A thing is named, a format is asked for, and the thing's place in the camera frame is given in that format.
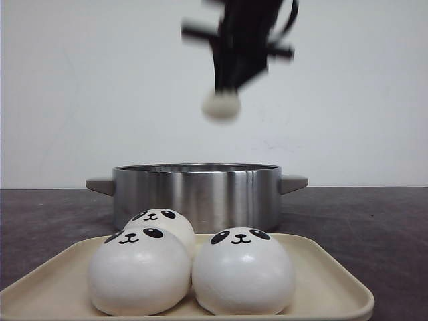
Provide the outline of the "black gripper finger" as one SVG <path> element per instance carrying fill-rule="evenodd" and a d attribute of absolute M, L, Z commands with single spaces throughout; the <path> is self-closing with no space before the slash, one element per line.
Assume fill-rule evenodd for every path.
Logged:
<path fill-rule="evenodd" d="M 228 52 L 222 52 L 220 49 L 213 50 L 213 63 L 215 93 L 234 91 L 234 86 L 231 83 L 231 72 L 234 66 L 233 57 Z"/>
<path fill-rule="evenodd" d="M 232 92 L 237 96 L 240 87 L 259 76 L 266 69 L 267 64 L 234 63 L 232 67 Z"/>

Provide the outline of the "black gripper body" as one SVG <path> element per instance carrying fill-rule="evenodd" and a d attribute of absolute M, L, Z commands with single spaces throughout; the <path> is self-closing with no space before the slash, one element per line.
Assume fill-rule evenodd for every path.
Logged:
<path fill-rule="evenodd" d="M 282 1 L 222 1 L 223 17 L 215 31 L 194 23 L 182 23 L 181 35 L 206 41 L 213 50 L 228 52 L 234 63 L 267 64 L 268 56 L 291 60 L 294 49 L 280 47 L 280 41 L 295 22 L 295 2 L 283 29 L 272 40 Z"/>

